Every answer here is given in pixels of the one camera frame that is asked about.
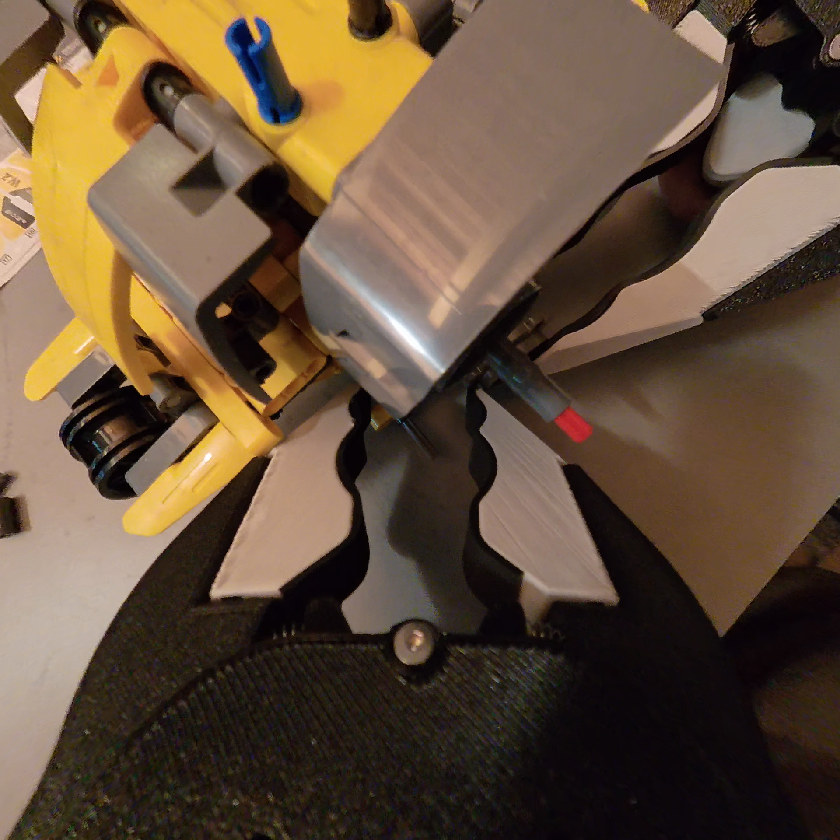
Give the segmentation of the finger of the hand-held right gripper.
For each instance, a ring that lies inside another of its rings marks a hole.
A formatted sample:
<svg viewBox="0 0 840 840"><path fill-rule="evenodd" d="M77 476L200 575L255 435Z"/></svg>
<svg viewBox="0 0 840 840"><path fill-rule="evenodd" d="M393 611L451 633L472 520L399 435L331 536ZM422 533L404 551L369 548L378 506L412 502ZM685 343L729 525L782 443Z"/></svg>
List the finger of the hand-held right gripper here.
<svg viewBox="0 0 840 840"><path fill-rule="evenodd" d="M700 325L714 305L838 224L838 164L802 157L816 121L757 73L721 108L700 161L720 186L680 222L654 180L632 187L550 266L532 350L549 374Z"/></svg>
<svg viewBox="0 0 840 840"><path fill-rule="evenodd" d="M593 295L602 287L605 295L625 282L643 279L676 255L688 223L678 220L658 180L682 164L717 117L728 84L732 46L726 24L714 9L653 13L722 66L719 80L531 279L528 288L534 294Z"/></svg>

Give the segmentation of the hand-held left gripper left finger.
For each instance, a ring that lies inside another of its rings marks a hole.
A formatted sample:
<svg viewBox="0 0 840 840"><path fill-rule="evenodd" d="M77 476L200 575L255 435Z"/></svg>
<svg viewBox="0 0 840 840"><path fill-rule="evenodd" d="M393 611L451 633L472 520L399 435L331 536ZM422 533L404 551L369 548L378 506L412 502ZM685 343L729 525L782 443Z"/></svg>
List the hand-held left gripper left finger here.
<svg viewBox="0 0 840 840"><path fill-rule="evenodd" d="M219 610L265 607L271 632L349 632L343 604L369 569L356 486L371 399L339 392L271 456L209 590Z"/></svg>

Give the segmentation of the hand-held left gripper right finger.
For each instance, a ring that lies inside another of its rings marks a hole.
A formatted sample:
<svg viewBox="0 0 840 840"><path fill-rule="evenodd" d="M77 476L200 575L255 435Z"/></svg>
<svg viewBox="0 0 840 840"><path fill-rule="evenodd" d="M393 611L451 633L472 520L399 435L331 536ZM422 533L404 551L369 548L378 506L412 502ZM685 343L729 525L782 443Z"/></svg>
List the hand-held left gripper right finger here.
<svg viewBox="0 0 840 840"><path fill-rule="evenodd" d="M465 408L476 485L463 560L470 590L489 611L517 607L527 626L559 602L616 606L566 463L482 390L467 391Z"/></svg>

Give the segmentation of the yellow brick beam with pins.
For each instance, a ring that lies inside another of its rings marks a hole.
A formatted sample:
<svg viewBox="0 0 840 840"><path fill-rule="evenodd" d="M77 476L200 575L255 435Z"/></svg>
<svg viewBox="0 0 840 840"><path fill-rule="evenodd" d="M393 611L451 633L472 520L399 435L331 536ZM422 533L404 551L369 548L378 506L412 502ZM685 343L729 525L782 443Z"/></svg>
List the yellow brick beam with pins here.
<svg viewBox="0 0 840 840"><path fill-rule="evenodd" d="M375 431L396 424L429 459L434 459L438 451L423 429L411 417L394 418L382 405L374 403L371 408L370 426Z"/></svg>

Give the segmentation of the yellow toy brick vehicle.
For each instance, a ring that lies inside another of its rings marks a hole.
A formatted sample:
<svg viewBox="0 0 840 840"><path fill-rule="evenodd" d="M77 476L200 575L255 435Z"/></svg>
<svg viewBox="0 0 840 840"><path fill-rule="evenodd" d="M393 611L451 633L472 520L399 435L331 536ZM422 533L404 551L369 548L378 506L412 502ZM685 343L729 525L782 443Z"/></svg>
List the yellow toy brick vehicle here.
<svg viewBox="0 0 840 840"><path fill-rule="evenodd" d="M483 364L533 275L719 80L645 2L44 2L92 61L32 129L74 318L32 401L154 536L344 369L393 417Z"/></svg>

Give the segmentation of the person's right hand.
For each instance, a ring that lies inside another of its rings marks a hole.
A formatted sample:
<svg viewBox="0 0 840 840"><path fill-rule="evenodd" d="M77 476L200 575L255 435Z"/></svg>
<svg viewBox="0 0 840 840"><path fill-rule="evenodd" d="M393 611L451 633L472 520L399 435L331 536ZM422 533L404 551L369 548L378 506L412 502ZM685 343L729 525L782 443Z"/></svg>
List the person's right hand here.
<svg viewBox="0 0 840 840"><path fill-rule="evenodd" d="M703 152L689 151L658 175L658 187L673 217L693 224L715 200L717 191L704 179Z"/></svg>

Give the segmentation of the person's brown clothing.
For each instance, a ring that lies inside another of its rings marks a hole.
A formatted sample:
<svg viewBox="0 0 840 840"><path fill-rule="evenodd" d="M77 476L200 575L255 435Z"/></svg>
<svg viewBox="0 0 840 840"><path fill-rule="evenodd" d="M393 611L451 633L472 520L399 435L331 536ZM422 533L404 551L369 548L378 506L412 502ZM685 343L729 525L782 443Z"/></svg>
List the person's brown clothing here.
<svg viewBox="0 0 840 840"><path fill-rule="evenodd" d="M839 504L723 637L813 838L839 838Z"/></svg>

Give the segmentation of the small dark grey brick connector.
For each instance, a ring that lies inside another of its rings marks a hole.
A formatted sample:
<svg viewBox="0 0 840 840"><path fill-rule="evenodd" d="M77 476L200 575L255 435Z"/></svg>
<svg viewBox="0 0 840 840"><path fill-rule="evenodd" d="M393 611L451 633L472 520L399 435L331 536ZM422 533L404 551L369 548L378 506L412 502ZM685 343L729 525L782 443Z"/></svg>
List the small dark grey brick connector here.
<svg viewBox="0 0 840 840"><path fill-rule="evenodd" d="M23 495L12 493L14 474L1 472L1 539L21 534L29 529L28 503Z"/></svg>

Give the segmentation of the yellow black printed leaflet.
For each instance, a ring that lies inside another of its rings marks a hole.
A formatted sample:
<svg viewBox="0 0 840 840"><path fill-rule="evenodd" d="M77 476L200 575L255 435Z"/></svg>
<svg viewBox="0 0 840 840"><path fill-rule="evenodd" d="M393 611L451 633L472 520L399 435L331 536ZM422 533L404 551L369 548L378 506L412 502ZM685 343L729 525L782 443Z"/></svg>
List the yellow black printed leaflet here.
<svg viewBox="0 0 840 840"><path fill-rule="evenodd" d="M53 60L60 67L78 70L91 61L89 50L78 35L63 24L63 37ZM46 65L24 76L14 90L14 104L18 106L27 126L32 128L43 88ZM1 129L1 288L13 279L32 258L42 250L39 229L35 221L32 197L32 164L23 141L13 137L12 130Z"/></svg>

